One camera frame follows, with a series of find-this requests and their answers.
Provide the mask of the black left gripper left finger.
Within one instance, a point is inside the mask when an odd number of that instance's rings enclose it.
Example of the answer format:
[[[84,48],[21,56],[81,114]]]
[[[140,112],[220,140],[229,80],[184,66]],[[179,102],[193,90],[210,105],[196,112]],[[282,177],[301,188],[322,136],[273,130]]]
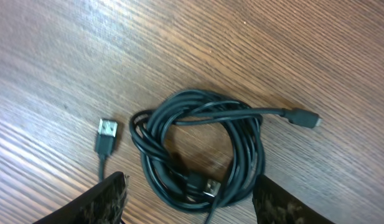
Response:
[[[128,184],[128,176],[115,172],[35,224],[121,224]]]

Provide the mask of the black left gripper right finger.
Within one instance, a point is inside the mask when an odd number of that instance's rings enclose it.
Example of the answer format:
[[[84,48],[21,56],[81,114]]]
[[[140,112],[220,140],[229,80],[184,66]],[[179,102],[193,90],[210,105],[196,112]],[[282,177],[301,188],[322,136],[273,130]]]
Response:
[[[265,175],[260,175],[252,199],[257,224],[333,224]]]

